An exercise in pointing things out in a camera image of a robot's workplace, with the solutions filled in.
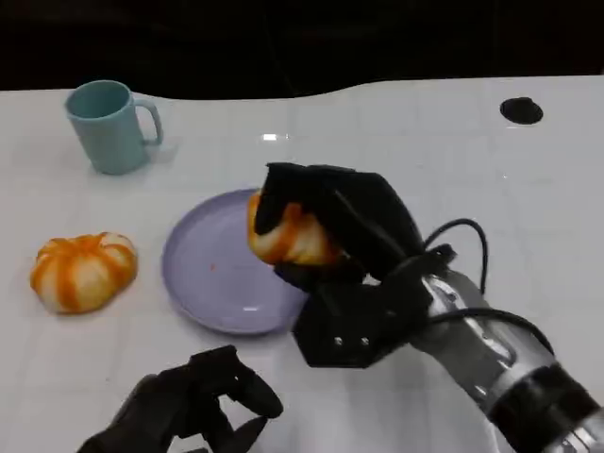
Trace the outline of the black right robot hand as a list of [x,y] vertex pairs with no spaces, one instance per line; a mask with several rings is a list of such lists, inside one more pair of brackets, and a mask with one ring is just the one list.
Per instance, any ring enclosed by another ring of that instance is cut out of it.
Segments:
[[248,208],[248,243],[284,279],[384,279],[425,251],[409,210],[377,173],[272,162]]

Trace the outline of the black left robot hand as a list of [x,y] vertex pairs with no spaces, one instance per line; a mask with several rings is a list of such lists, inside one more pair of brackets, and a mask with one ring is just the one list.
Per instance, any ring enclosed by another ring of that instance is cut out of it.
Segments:
[[[256,417],[233,428],[219,398],[228,396]],[[201,452],[247,452],[267,423],[283,413],[273,389],[240,361],[233,345],[204,351],[175,368],[141,379],[111,423],[81,452],[158,452],[175,438],[200,435]]]

